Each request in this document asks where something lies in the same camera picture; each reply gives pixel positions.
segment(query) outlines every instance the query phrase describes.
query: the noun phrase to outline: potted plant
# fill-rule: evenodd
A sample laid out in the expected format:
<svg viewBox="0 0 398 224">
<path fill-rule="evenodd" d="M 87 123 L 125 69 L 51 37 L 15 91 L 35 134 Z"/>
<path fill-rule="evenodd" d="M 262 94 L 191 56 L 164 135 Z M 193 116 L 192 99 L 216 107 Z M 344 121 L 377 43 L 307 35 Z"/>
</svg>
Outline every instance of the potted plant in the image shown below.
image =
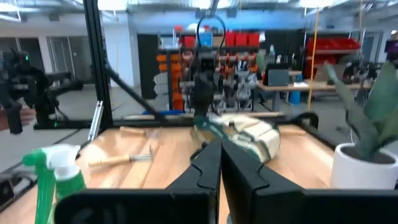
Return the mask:
<svg viewBox="0 0 398 224">
<path fill-rule="evenodd" d="M 350 90 L 325 64 L 346 109 L 346 122 L 359 138 L 335 149 L 331 187 L 339 189 L 394 189 L 398 179 L 398 156 L 389 152 L 398 139 L 398 78 L 385 63 L 362 108 Z"/>
</svg>

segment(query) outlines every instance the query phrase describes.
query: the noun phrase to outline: black cable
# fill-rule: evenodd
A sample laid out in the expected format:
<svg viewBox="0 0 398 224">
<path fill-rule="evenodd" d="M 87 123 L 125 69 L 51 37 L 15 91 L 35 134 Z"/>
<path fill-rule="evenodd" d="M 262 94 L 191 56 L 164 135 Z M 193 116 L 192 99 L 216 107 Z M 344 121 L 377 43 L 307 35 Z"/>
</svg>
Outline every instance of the black cable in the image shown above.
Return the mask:
<svg viewBox="0 0 398 224">
<path fill-rule="evenodd" d="M 201 47 L 200 36 L 199 36 L 199 27 L 200 27 L 200 24 L 201 24 L 202 20 L 204 20 L 204 19 L 206 19 L 206 18 L 208 18 L 208 19 L 215 18 L 215 19 L 217 19 L 217 20 L 221 23 L 221 25 L 223 26 L 223 30 L 224 30 L 224 32 L 223 32 L 223 40 L 221 41 L 221 44 L 220 44 L 220 46 L 219 46 L 218 49 L 217 49 L 217 54 L 218 54 L 218 52 L 221 50 L 221 47 L 223 46 L 224 41 L 225 41 L 225 37 L 226 37 L 226 27 L 225 27 L 224 21 L 223 21 L 219 16 L 217 16 L 217 15 L 213 15 L 213 16 L 203 16 L 202 18 L 200 18 L 200 20 L 199 20 L 199 22 L 198 22 L 198 27 L 197 27 L 198 48 Z"/>
</svg>

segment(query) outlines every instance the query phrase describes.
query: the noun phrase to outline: metal bracket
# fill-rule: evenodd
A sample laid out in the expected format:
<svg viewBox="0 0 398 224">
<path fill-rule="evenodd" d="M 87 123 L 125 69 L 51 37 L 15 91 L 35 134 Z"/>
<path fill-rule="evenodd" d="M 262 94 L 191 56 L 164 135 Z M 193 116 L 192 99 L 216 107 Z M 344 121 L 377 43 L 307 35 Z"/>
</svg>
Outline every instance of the metal bracket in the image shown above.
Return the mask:
<svg viewBox="0 0 398 224">
<path fill-rule="evenodd" d="M 90 132 L 88 133 L 88 140 L 94 141 L 97 138 L 98 130 L 100 129 L 100 123 L 102 118 L 102 112 L 104 111 L 103 101 L 98 101 L 95 106 L 93 121 L 91 123 Z"/>
</svg>

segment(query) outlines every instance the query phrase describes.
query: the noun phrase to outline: yellow rope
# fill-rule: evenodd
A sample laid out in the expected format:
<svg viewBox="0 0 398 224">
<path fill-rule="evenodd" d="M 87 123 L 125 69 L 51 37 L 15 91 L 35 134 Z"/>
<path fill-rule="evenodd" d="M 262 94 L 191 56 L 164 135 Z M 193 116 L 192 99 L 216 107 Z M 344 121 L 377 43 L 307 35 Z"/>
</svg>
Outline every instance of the yellow rope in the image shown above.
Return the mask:
<svg viewBox="0 0 398 224">
<path fill-rule="evenodd" d="M 315 33 L 313 37 L 310 94 L 308 95 L 308 110 L 311 110 L 311 98 L 312 98 L 312 88 L 313 88 L 313 64 L 315 61 L 315 47 L 317 46 L 318 20 L 319 20 L 319 7 L 317 8 L 317 19 L 315 20 Z"/>
</svg>

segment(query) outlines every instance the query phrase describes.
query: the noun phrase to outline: person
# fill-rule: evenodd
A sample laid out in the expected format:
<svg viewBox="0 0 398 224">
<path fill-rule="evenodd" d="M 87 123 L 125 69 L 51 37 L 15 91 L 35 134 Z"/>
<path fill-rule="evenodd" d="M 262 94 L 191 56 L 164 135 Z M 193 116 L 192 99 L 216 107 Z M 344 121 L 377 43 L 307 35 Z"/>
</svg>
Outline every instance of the person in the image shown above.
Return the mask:
<svg viewBox="0 0 398 224">
<path fill-rule="evenodd" d="M 23 108 L 20 111 L 21 123 L 23 126 L 29 125 L 35 119 L 36 112 L 33 109 Z M 7 113 L 4 109 L 0 109 L 0 131 L 7 130 L 8 126 Z"/>
</svg>

